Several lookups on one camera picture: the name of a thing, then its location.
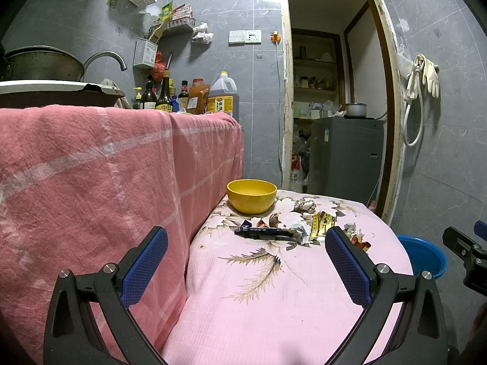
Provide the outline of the yellow brown snack wrapper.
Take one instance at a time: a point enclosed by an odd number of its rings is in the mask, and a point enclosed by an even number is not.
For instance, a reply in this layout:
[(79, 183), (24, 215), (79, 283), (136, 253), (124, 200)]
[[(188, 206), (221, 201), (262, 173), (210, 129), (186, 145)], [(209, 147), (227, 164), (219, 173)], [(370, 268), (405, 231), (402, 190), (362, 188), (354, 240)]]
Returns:
[(315, 213), (311, 222), (310, 241), (323, 242), (327, 231), (335, 226), (336, 221), (337, 218), (335, 216), (324, 211)]

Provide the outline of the silver brown wrapper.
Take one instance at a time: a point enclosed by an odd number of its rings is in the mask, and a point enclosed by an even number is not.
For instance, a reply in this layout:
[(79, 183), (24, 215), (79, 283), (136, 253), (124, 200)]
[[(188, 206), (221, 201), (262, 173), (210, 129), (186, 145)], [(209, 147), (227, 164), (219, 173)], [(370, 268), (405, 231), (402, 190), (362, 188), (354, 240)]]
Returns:
[(295, 202), (293, 211), (300, 214), (314, 214), (316, 203), (311, 198), (302, 198)]

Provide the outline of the red snack wrapper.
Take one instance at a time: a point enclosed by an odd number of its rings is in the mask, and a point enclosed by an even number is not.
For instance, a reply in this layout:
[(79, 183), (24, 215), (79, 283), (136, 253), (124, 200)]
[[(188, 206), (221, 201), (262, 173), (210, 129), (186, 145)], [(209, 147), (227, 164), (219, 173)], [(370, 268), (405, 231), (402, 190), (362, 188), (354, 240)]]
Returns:
[(256, 221), (244, 220), (241, 227), (248, 228), (279, 228), (279, 218), (271, 217), (268, 222), (264, 221), (262, 218)]

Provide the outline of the dark blue snack wrapper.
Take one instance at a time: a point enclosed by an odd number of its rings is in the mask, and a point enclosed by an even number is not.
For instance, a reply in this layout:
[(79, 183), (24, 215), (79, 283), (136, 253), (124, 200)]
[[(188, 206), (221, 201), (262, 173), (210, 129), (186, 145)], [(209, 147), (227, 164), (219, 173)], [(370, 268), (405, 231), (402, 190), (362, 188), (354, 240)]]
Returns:
[(236, 236), (253, 240), (278, 240), (285, 242), (297, 242), (295, 234), (281, 228), (263, 228), (242, 225), (234, 231)]

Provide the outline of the blue plastic basin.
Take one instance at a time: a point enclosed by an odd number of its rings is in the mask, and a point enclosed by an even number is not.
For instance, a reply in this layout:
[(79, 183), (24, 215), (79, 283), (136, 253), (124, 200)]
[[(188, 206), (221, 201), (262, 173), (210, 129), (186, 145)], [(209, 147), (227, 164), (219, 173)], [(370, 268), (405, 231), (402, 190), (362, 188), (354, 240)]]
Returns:
[(428, 271), (434, 279), (443, 276), (447, 269), (447, 257), (439, 247), (415, 236), (399, 235), (397, 238), (405, 248), (414, 275)]

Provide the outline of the grey refrigerator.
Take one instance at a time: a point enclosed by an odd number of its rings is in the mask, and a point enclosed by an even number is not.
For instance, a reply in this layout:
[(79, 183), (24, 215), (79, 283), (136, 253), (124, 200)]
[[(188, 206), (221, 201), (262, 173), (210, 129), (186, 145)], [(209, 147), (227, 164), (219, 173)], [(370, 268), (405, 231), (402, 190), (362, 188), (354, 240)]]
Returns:
[(369, 204), (381, 176), (383, 123), (348, 117), (314, 120), (309, 144), (308, 192)]

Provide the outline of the red checked cloth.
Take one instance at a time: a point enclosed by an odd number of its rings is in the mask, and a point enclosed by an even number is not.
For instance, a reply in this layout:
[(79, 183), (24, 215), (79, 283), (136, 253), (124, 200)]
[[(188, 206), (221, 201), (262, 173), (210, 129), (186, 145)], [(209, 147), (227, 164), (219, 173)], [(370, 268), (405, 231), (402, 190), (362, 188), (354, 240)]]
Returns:
[(47, 106), (1, 112), (1, 311), (43, 357), (59, 271), (116, 262), (160, 226), (168, 251), (131, 307), (157, 348), (187, 299), (193, 236), (243, 173), (244, 134), (225, 115)]

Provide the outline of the pink floral tablecloth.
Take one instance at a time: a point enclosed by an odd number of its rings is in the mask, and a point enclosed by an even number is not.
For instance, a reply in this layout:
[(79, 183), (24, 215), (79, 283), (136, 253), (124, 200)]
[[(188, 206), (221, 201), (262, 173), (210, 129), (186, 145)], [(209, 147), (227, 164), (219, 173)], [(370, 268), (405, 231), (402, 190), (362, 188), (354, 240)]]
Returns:
[(356, 323), (324, 243), (245, 239), (221, 200), (194, 237), (170, 364), (323, 364)]

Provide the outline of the white rubber gloves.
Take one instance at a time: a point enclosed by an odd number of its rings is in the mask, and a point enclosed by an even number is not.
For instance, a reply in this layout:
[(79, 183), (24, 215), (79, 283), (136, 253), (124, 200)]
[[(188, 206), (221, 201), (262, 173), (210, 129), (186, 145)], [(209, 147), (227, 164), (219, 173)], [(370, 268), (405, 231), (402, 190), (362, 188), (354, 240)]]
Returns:
[(407, 100), (416, 99), (421, 89), (425, 89), (433, 98), (440, 96), (439, 66), (426, 58), (424, 54), (417, 54), (405, 91)]

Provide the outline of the steel pot on refrigerator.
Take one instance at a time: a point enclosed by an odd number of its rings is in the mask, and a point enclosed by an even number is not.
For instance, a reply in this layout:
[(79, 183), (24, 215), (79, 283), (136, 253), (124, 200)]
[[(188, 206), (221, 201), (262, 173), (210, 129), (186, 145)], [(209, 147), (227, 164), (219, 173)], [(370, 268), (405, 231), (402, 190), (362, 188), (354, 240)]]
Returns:
[(346, 104), (346, 116), (354, 118), (365, 118), (367, 116), (367, 105), (365, 103)]

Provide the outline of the white red sack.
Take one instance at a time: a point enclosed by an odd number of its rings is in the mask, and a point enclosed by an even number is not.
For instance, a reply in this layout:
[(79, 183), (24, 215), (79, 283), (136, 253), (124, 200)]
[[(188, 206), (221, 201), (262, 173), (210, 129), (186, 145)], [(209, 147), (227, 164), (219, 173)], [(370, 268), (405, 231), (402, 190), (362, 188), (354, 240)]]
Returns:
[(291, 155), (290, 190), (297, 193), (303, 192), (303, 170), (301, 157), (298, 154)]

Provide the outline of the yellow bowl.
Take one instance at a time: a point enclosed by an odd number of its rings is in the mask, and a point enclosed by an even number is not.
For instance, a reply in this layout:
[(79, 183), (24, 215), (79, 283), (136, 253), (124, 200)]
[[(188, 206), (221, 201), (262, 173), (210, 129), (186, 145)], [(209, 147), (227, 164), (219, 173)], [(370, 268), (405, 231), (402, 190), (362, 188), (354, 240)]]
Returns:
[(274, 204), (276, 186), (265, 180), (239, 179), (227, 184), (229, 203), (242, 214), (257, 215)]

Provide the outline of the dark soy sauce bottle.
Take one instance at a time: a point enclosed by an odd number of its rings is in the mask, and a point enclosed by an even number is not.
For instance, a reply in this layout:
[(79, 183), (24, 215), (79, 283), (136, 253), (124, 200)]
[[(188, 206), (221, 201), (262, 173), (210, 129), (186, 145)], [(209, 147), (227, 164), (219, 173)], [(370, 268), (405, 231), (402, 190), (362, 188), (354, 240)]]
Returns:
[(161, 85), (161, 93), (156, 102), (155, 109), (162, 110), (168, 113), (173, 111), (173, 103), (170, 95), (170, 71), (163, 72), (163, 80)]

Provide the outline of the large metal pot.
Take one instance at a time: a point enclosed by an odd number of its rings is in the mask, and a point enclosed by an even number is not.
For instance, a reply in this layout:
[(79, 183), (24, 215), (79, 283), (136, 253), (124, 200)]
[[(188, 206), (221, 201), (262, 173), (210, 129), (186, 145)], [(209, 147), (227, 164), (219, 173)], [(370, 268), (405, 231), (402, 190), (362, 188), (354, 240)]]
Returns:
[(6, 73), (2, 81), (59, 80), (80, 81), (83, 64), (71, 54), (48, 45), (31, 45), (5, 54)]

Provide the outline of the cooking oil jug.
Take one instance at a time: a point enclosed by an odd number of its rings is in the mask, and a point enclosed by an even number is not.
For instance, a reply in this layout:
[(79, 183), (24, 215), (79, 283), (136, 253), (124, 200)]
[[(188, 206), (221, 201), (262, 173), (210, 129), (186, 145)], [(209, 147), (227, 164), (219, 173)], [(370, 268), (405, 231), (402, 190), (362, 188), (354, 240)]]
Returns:
[(211, 86), (208, 94), (206, 111), (223, 112), (234, 119), (239, 119), (239, 92), (235, 81), (222, 71)]

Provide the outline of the wooden door frame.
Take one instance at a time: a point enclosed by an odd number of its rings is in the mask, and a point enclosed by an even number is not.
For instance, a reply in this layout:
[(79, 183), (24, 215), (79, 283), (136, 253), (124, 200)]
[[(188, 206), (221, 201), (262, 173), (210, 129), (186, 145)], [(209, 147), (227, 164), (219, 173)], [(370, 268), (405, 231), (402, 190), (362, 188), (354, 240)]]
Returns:
[(377, 29), (385, 70), (387, 106), (385, 165), (380, 182), (377, 215), (391, 224), (400, 195), (405, 146), (402, 138), (403, 98), (397, 61), (398, 41), (385, 0), (367, 0)]

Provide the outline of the wall socket panel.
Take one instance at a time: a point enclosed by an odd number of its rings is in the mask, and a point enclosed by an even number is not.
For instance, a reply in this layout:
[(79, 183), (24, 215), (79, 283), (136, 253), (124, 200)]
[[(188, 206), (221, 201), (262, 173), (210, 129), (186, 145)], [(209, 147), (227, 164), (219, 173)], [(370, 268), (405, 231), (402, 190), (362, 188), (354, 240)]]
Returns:
[(229, 45), (261, 44), (262, 31), (260, 30), (231, 30), (229, 32)]

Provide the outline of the wall spice shelf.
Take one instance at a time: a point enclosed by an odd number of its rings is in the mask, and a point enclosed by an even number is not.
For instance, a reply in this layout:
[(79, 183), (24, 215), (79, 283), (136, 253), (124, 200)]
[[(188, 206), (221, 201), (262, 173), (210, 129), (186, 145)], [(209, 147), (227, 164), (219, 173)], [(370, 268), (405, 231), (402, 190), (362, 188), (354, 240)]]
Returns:
[(183, 3), (174, 6), (173, 2), (168, 2), (153, 20), (148, 38), (155, 40), (162, 36), (191, 31), (195, 23), (191, 5)]

